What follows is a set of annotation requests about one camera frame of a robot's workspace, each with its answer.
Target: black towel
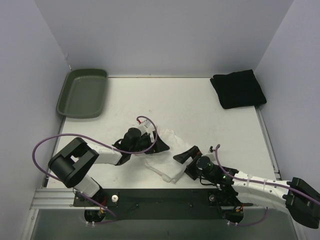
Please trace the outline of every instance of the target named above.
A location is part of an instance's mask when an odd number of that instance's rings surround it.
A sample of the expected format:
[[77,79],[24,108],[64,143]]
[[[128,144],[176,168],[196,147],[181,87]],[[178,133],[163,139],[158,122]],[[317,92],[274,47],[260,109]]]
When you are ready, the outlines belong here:
[[259,106],[267,102],[251,69],[227,75],[214,75],[210,82],[224,109]]

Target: gray wall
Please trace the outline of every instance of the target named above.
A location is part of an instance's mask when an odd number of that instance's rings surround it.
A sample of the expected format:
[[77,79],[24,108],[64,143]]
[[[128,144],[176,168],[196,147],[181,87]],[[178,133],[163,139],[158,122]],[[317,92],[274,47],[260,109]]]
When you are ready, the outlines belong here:
[[[320,192],[320,1],[295,0],[255,70],[263,118],[283,179]],[[306,229],[308,239],[320,230]]]
[[[0,4],[0,235],[20,239],[44,175],[32,163],[34,145],[59,130],[55,106],[68,72],[64,56],[33,0]],[[45,166],[54,141],[42,147]]]
[[73,68],[212,76],[255,69],[293,0],[35,0]]

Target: white cloth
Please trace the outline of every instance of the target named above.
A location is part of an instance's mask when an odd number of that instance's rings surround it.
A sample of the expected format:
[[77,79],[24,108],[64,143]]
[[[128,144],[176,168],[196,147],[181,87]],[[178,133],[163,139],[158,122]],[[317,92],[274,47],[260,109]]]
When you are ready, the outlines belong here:
[[184,164],[174,160],[174,156],[182,154],[192,146],[184,142],[175,132],[169,129],[158,129],[158,134],[162,141],[170,147],[170,150],[155,154],[139,154],[146,168],[159,174],[162,179],[169,183],[176,183],[184,174],[187,165],[192,161],[189,158]]

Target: purple cable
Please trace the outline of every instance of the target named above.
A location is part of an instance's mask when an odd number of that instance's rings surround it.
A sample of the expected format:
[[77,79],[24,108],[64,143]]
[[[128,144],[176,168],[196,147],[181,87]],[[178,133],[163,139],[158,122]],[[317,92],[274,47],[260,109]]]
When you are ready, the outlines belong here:
[[253,225],[262,223],[264,220],[267,219],[267,217],[268,217],[268,208],[266,207],[265,212],[264,212],[264,215],[263,215],[263,217],[262,217],[260,220],[254,221],[254,222],[251,222],[251,223],[237,223],[237,224],[236,224],[235,222],[229,221],[229,220],[226,218],[226,213],[227,213],[227,212],[225,212],[225,213],[223,214],[223,218],[224,218],[228,223],[231,223],[232,225],[235,225],[235,226],[237,226],[237,227],[251,227],[251,226],[253,226]]
[[[245,179],[245,178],[240,178],[240,177],[236,177],[236,176],[232,176],[230,173],[228,173],[224,167],[221,165],[220,161],[219,161],[219,158],[218,158],[218,149],[220,148],[220,144],[218,144],[216,147],[215,147],[215,159],[219,165],[219,167],[221,168],[221,170],[230,178],[232,179],[235,179],[235,180],[238,180],[238,181],[243,181],[243,182],[246,182],[248,179]],[[284,188],[284,189],[288,189],[290,190],[291,192],[294,192],[294,193],[297,193],[303,197],[305,197],[306,199],[310,200],[311,202],[314,202],[315,204],[317,205],[320,205],[320,201],[317,201],[315,200],[314,198],[308,196],[307,194],[303,193],[302,191],[299,191],[299,190],[296,190],[290,186],[285,186],[285,185],[282,185],[282,184],[279,184],[279,183],[273,183],[273,182],[266,182],[264,183],[263,181],[258,181],[258,180],[252,180],[250,179],[249,180],[250,183],[256,183],[256,184],[262,184],[262,185],[269,185],[269,186],[277,186],[277,187],[281,187],[281,188]]]
[[[57,134],[57,135],[54,135],[54,136],[49,136],[49,137],[41,140],[40,142],[38,142],[38,143],[34,146],[33,151],[32,151],[32,160],[33,160],[33,163],[34,163],[34,165],[35,165],[41,172],[43,172],[44,174],[46,174],[47,176],[49,176],[49,177],[51,177],[51,178],[53,178],[53,179],[55,179],[55,180],[60,181],[59,178],[57,178],[56,176],[50,174],[49,172],[47,172],[46,170],[44,170],[42,167],[39,166],[39,164],[38,164],[37,161],[36,161],[36,151],[37,151],[37,148],[38,148],[41,144],[43,144],[44,142],[46,142],[46,141],[48,141],[48,140],[50,140],[50,139],[55,139],[55,138],[59,138],[59,137],[63,137],[63,136],[74,136],[74,137],[80,137],[80,138],[88,139],[88,140],[90,140],[90,141],[92,141],[92,142],[94,142],[94,143],[96,143],[96,144],[99,144],[99,145],[104,146],[104,147],[106,147],[106,148],[108,148],[108,149],[111,149],[111,150],[114,150],[114,151],[116,151],[116,152],[123,153],[123,154],[143,154],[143,153],[149,151],[151,148],[153,148],[153,146],[156,144],[156,141],[158,140],[158,131],[157,131],[157,126],[154,124],[154,122],[153,122],[150,118],[148,118],[148,117],[146,117],[146,116],[137,116],[137,117],[136,117],[136,120],[138,121],[139,118],[147,119],[147,120],[153,125],[154,131],[155,131],[154,142],[151,144],[150,147],[148,147],[148,148],[145,149],[145,150],[137,151],[137,152],[123,151],[123,150],[117,149],[117,148],[115,148],[115,147],[113,147],[113,146],[109,146],[109,145],[107,145],[107,144],[104,144],[103,142],[97,141],[97,140],[95,140],[95,139],[93,139],[93,138],[91,138],[91,137],[82,135],[82,134],[62,133],[62,134]],[[83,194],[83,193],[81,193],[81,195],[82,195],[85,199],[91,201],[92,203],[94,203],[94,204],[98,205],[99,207],[103,208],[104,210],[108,211],[108,212],[109,212],[112,216],[114,216],[115,218],[117,217],[117,215],[116,215],[114,212],[112,212],[111,210],[109,210],[108,208],[106,208],[105,206],[103,206],[102,204],[98,203],[97,201],[93,200],[92,198],[86,196],[86,195]],[[95,224],[106,224],[106,223],[112,223],[112,222],[115,222],[115,221],[117,221],[117,220],[116,220],[116,219],[115,219],[115,220],[107,220],[107,221],[97,222],[97,223],[95,223]]]
[[150,147],[148,147],[147,149],[145,149],[145,150],[143,150],[143,151],[137,151],[137,152],[123,151],[123,150],[117,149],[117,148],[115,148],[115,147],[113,147],[113,146],[109,146],[109,145],[107,145],[107,144],[104,144],[103,142],[97,141],[97,140],[95,140],[95,139],[93,139],[93,138],[91,138],[91,137],[82,135],[82,134],[77,134],[77,133],[61,133],[61,134],[49,136],[49,137],[41,140],[40,142],[38,142],[38,143],[35,145],[35,147],[33,148],[33,151],[32,151],[32,160],[33,160],[33,163],[34,163],[34,165],[35,165],[41,172],[43,172],[44,174],[48,175],[49,177],[51,177],[51,178],[53,178],[53,179],[55,179],[55,180],[60,181],[59,178],[57,178],[56,176],[48,173],[46,170],[44,170],[42,167],[39,166],[39,164],[38,164],[37,161],[36,161],[36,151],[37,151],[37,148],[38,148],[41,144],[43,144],[44,142],[46,142],[46,141],[48,141],[48,140],[50,140],[50,139],[55,139],[55,138],[59,138],[59,137],[63,137],[63,136],[74,136],[74,137],[80,137],[80,138],[88,139],[88,140],[90,140],[90,141],[92,141],[92,142],[94,142],[94,143],[96,143],[96,144],[99,144],[99,145],[104,146],[104,147],[106,147],[106,148],[108,148],[108,149],[111,149],[111,150],[114,150],[114,151],[116,151],[116,152],[123,153],[123,154],[143,154],[143,153],[149,151],[150,149],[152,149],[153,146],[156,144],[156,141],[157,141],[157,139],[158,139],[158,131],[157,131],[156,125],[154,124],[154,122],[153,122],[150,118],[148,118],[148,117],[146,117],[146,116],[137,116],[137,117],[136,117],[136,120],[138,120],[139,118],[147,119],[147,120],[153,125],[154,130],[155,130],[154,142],[151,144]]

